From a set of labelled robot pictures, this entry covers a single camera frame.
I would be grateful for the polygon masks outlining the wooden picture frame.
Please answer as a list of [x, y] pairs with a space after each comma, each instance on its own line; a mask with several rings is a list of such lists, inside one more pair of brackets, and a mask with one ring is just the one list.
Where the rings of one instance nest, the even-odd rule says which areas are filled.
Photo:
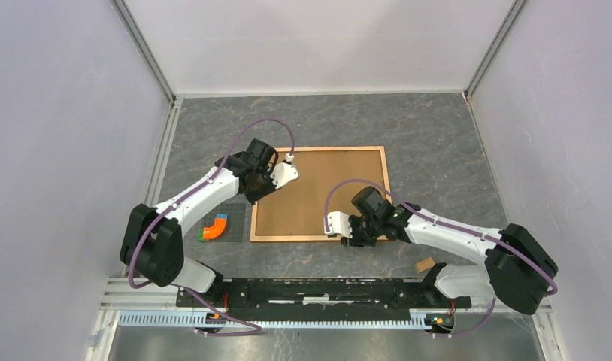
[[364, 179], [390, 189], [383, 145], [297, 147], [292, 164], [299, 177], [252, 208], [252, 242], [328, 242], [324, 216], [330, 211], [359, 214], [351, 199], [363, 183], [335, 186], [349, 179]]

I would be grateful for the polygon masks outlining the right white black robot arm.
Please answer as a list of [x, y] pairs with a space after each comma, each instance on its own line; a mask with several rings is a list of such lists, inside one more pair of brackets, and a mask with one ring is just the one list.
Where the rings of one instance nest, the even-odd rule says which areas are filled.
[[379, 238], [434, 247], [470, 261], [445, 265], [421, 287], [423, 301], [440, 307], [459, 297], [490, 297], [521, 314], [534, 314], [558, 288], [559, 267], [525, 227], [486, 228], [440, 217], [412, 203], [394, 205], [375, 187], [352, 199], [357, 215], [330, 211], [325, 233], [345, 245], [372, 247]]

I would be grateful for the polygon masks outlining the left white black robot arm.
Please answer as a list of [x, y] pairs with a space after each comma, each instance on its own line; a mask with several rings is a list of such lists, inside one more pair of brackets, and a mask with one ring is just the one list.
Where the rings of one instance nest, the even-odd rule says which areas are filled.
[[182, 193], [156, 206], [141, 203], [130, 214], [120, 248], [120, 261], [159, 287], [190, 288], [203, 305], [223, 298], [218, 274], [184, 255], [183, 237], [215, 207], [238, 194], [256, 202], [276, 191], [271, 173], [279, 153], [253, 139], [245, 151], [218, 159], [210, 171]]

